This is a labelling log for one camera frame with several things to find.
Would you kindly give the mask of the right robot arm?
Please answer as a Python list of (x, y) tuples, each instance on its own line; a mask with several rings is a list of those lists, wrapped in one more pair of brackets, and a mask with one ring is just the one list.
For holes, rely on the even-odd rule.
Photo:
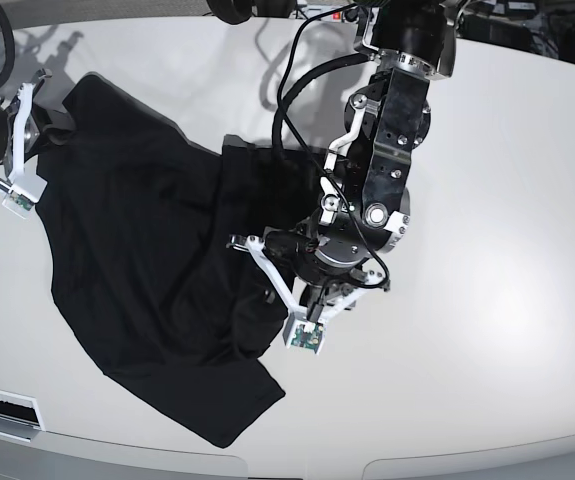
[[(10, 79), (16, 60), (11, 22), (1, 4), (0, 29), (4, 47), (1, 88)], [(51, 70), (40, 68), (9, 100), (0, 96), (0, 165), (8, 177), (20, 175), (29, 159), (51, 146), (65, 144), (75, 131), (69, 114), (46, 108), (36, 100), (51, 77)]]

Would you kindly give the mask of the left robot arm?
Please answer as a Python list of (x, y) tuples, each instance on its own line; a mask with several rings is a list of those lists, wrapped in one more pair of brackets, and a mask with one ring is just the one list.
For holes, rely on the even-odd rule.
[(285, 154), (281, 133), (288, 110), (315, 78), (373, 62), (376, 73), (345, 109), (346, 131), (314, 162), (319, 204), (289, 233), (267, 233), (252, 253), (292, 320), (323, 323), (371, 289), (387, 289), (387, 268), (366, 272), (405, 234), (406, 182), (413, 150), (431, 124), (427, 101), (434, 80), (451, 77), (463, 1), (354, 1), (354, 53), (330, 60), (298, 81), (283, 78), (272, 126), (274, 154)]

